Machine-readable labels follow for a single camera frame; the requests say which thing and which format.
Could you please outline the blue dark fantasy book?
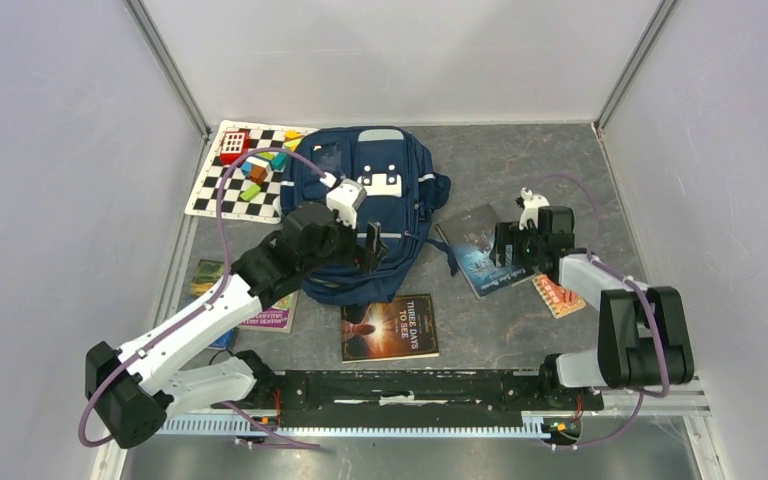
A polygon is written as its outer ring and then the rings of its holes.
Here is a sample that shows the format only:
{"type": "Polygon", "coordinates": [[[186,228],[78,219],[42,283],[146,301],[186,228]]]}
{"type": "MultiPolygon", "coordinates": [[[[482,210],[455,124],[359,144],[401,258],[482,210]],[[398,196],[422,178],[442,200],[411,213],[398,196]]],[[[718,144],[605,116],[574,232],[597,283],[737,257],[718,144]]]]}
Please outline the blue dark fantasy book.
{"type": "Polygon", "coordinates": [[[490,258],[499,217],[490,204],[454,215],[437,224],[442,240],[454,254],[469,286],[478,298],[530,280],[534,271],[517,267],[508,258],[499,267],[490,258]]]}

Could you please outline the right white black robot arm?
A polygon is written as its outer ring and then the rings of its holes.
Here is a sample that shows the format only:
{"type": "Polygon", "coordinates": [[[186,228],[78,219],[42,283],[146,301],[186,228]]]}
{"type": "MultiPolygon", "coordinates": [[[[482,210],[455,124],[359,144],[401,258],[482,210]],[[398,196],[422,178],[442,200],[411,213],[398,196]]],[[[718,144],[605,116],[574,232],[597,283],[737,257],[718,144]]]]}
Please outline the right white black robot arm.
{"type": "Polygon", "coordinates": [[[573,211],[543,206],[524,222],[500,222],[490,253],[508,264],[544,274],[598,312],[597,345],[546,358],[537,382],[551,408],[572,401],[578,388],[631,389],[664,397],[689,383],[695,362],[680,293],[623,275],[576,245],[573,211]]]}

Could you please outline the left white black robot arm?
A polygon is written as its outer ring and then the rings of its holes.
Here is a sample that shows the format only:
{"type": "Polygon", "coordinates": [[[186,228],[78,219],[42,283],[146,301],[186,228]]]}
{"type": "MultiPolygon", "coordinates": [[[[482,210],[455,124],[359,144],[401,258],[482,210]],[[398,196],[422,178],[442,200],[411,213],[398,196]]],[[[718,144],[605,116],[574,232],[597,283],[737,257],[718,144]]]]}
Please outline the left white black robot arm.
{"type": "Polygon", "coordinates": [[[387,253],[381,225],[367,223],[364,239],[349,224],[350,208],[306,202],[278,229],[227,261],[219,282],[173,317],[119,347],[102,341],[85,358],[87,405],[78,424],[86,447],[110,441],[133,448],[164,423],[193,410],[243,400],[266,405],[273,379],[238,356],[187,369],[222,334],[297,291],[302,280],[331,264],[375,270],[387,253]]]}

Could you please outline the navy blue student backpack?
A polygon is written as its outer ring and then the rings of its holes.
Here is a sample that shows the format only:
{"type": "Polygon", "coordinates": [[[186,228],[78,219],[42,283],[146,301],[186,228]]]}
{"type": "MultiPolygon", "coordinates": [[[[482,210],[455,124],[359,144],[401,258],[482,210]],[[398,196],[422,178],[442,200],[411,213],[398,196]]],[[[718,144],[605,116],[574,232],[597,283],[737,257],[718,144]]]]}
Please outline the navy blue student backpack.
{"type": "Polygon", "coordinates": [[[395,126],[325,128],[303,136],[280,178],[284,215],[307,202],[322,203],[323,174],[351,180],[366,197],[357,209],[353,239],[366,245],[367,225],[380,225],[386,253],[372,272],[330,263],[293,280],[291,289],[325,305],[389,303],[429,242],[434,213],[448,201],[451,180],[435,171],[432,154],[414,135],[395,126]]]}

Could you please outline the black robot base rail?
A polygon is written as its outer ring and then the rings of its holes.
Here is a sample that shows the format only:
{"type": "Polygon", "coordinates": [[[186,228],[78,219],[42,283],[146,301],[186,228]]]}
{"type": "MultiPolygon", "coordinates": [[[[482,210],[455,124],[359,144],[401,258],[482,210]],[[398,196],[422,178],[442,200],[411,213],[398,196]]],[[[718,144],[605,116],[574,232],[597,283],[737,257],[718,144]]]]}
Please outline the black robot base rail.
{"type": "Polygon", "coordinates": [[[515,427],[524,412],[599,412],[601,396],[521,370],[286,370],[235,406],[274,410],[282,427],[515,427]]]}

